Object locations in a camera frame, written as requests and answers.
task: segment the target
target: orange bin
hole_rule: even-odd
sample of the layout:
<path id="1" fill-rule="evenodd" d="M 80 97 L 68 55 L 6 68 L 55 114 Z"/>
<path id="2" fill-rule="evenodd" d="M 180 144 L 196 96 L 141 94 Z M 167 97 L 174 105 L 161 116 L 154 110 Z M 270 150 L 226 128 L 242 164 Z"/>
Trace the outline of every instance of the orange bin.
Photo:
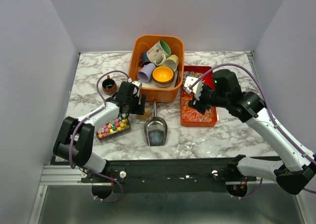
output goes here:
<path id="1" fill-rule="evenodd" d="M 143 87 L 141 93 L 146 95 L 147 102 L 156 101 L 170 103 L 176 99 L 179 88 L 181 87 L 183 81 L 184 44 L 179 38 L 160 35 L 144 35 L 139 37 L 135 41 L 133 54 L 129 65 L 128 76 L 130 76 L 132 80 L 138 80 L 137 73 L 141 69 L 139 63 L 141 61 L 142 52 L 148 51 L 159 40 L 164 40 L 170 46 L 172 54 L 179 57 L 180 63 L 178 65 L 178 76 L 175 87 L 168 89 Z"/>

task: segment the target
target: scoop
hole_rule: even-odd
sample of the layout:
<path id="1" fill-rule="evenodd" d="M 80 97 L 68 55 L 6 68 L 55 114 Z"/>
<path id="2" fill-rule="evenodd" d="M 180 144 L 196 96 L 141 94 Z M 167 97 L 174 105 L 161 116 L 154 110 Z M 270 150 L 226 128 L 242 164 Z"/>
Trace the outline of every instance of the scoop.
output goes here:
<path id="1" fill-rule="evenodd" d="M 144 127 L 146 142 L 149 146 L 163 146 L 167 139 L 168 126 L 164 119 L 157 116 L 157 105 L 154 102 L 154 117 L 148 119 Z"/>

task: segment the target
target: marble surface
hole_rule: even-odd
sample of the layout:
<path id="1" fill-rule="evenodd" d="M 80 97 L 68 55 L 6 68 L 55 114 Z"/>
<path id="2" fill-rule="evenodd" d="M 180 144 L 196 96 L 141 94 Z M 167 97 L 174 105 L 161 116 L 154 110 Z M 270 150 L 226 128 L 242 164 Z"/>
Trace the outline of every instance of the marble surface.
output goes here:
<path id="1" fill-rule="evenodd" d="M 128 72 L 131 52 L 104 52 L 81 54 L 68 105 L 67 115 L 78 117 L 101 105 L 95 83 L 111 70 Z M 185 65 L 215 66 L 221 63 L 236 63 L 251 70 L 245 52 L 186 52 Z M 242 70 L 228 67 L 237 74 L 243 90 L 256 91 L 254 83 Z M 114 73 L 112 78 L 118 86 L 125 76 Z M 179 94 L 170 104 L 158 103 L 158 116 L 168 124 L 168 136 L 163 147 L 149 147 L 143 132 L 144 122 L 130 115 L 132 132 L 108 142 L 94 138 L 93 151 L 108 160 L 121 159 L 168 159 L 234 157 L 276 155 L 272 148 L 246 124 L 232 117 L 225 109 L 218 108 L 219 120 L 213 128 L 192 128 L 180 125 Z M 178 139 L 191 134 L 195 144 L 179 146 Z"/>

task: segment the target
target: mug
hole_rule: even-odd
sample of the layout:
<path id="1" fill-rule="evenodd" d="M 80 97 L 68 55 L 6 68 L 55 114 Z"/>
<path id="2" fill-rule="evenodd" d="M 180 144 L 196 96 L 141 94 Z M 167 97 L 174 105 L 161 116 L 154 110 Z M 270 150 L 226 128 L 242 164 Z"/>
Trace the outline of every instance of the mug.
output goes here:
<path id="1" fill-rule="evenodd" d="M 179 57 L 176 55 L 171 55 L 169 56 L 166 61 L 164 62 L 164 66 L 167 66 L 169 68 L 171 68 L 174 72 L 177 70 L 178 68 L 178 64 L 179 64 L 180 60 Z"/>
<path id="2" fill-rule="evenodd" d="M 147 51 L 144 51 L 141 55 L 141 61 L 139 62 L 140 67 L 144 67 L 145 65 L 149 64 L 150 60 L 147 57 Z"/>
<path id="3" fill-rule="evenodd" d="M 142 82 L 149 82 L 150 79 L 152 78 L 152 73 L 154 69 L 156 68 L 156 65 L 153 63 L 149 63 L 145 65 L 140 71 L 138 71 L 137 76 L 138 79 Z"/>
<path id="4" fill-rule="evenodd" d="M 102 82 L 102 89 L 106 94 L 113 94 L 117 90 L 117 84 L 108 75 L 107 79 Z"/>
<path id="5" fill-rule="evenodd" d="M 149 49 L 149 51 L 147 51 L 148 59 L 157 66 L 162 65 L 170 55 L 171 49 L 163 40 L 158 41 Z"/>

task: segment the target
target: gray wall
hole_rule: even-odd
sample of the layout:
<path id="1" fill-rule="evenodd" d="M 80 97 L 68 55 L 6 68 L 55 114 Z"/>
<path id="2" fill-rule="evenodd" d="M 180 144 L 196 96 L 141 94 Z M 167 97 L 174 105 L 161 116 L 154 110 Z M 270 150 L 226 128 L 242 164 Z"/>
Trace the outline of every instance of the gray wall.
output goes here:
<path id="1" fill-rule="evenodd" d="M 255 64 L 273 112 L 316 152 L 316 1 L 284 0 L 255 51 Z M 316 178 L 308 186 L 316 190 Z M 304 192 L 310 223 L 316 195 Z"/>
<path id="2" fill-rule="evenodd" d="M 77 51 L 50 0 L 0 0 L 0 222 L 27 223 Z"/>
<path id="3" fill-rule="evenodd" d="M 253 50 L 282 0 L 52 0 L 80 52 L 132 50 L 144 34 L 186 50 Z"/>

